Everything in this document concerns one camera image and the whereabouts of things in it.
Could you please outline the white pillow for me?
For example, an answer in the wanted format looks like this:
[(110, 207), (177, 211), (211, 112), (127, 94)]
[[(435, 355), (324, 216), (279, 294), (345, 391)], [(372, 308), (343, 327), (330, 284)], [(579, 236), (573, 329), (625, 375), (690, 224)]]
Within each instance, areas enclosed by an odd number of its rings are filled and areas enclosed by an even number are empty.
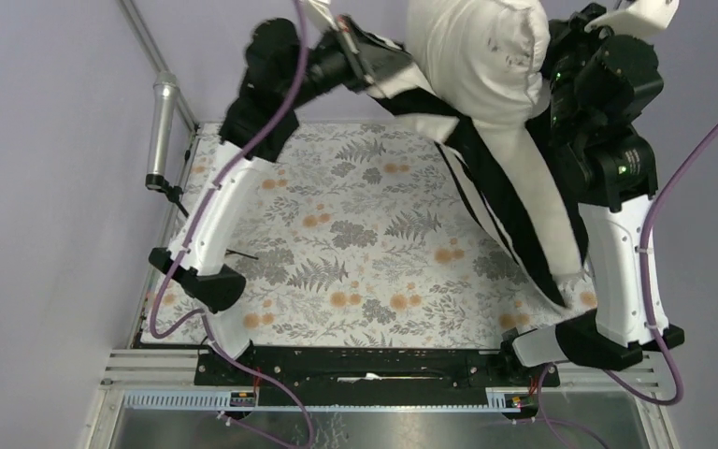
[(463, 114), (519, 125), (549, 106), (540, 73), (550, 43), (539, 1), (411, 1), (406, 49), (432, 90)]

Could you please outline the black white striped pillowcase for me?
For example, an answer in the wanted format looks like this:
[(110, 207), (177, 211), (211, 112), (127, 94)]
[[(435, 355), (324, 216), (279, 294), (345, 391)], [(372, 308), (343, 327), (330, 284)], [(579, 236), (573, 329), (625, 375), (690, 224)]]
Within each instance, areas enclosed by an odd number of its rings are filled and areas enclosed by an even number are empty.
[(555, 310), (568, 310), (567, 286), (585, 270), (589, 238), (577, 201), (527, 129), (532, 120), (494, 127), (463, 114), (409, 55), (409, 66), (367, 95), (435, 143), (473, 220)]

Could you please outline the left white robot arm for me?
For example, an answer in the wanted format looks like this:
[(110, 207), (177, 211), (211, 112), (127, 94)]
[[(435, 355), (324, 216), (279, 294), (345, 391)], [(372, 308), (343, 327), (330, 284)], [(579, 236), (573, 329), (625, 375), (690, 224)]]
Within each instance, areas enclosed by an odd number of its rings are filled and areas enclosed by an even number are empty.
[(271, 19), (253, 30), (238, 96), (222, 123), (217, 168), (177, 236), (149, 257), (163, 274), (149, 313), (151, 335), (170, 335), (156, 325), (158, 311), (166, 288), (179, 286), (196, 301), (191, 316), (201, 319), (220, 355), (216, 370), (230, 384), (247, 381), (253, 362), (244, 353), (250, 336), (234, 312), (247, 281), (224, 258), (257, 184), (298, 127), (295, 111), (338, 86), (379, 88), (412, 64), (401, 44), (332, 15), (325, 1), (299, 1), (295, 9), (297, 22)]

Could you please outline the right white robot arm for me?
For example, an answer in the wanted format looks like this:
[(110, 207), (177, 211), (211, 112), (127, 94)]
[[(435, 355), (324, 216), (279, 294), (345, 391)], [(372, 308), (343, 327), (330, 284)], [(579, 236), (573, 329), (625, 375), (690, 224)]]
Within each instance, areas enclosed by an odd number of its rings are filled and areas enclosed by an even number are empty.
[(534, 164), (510, 167), (515, 195), (495, 203), (500, 234), (540, 292), (593, 271), (598, 305), (578, 317), (506, 340), (500, 376), (521, 385), (550, 362), (621, 371), (647, 351), (684, 341), (660, 302), (651, 240), (663, 191), (652, 146), (633, 122), (664, 81), (650, 38), (675, 1), (592, 3), (548, 25), (538, 103), (516, 139)]

